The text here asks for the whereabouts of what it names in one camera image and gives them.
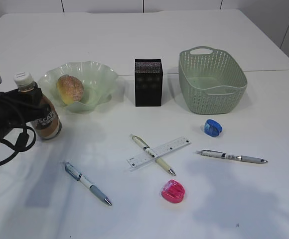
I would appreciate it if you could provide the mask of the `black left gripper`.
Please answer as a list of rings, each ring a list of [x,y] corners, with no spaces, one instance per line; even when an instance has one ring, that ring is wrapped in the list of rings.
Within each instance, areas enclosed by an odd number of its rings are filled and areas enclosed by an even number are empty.
[[[40,102],[41,97],[41,90],[29,94],[21,93],[18,89],[0,92],[0,143],[13,129],[13,124],[45,117],[45,104]]]

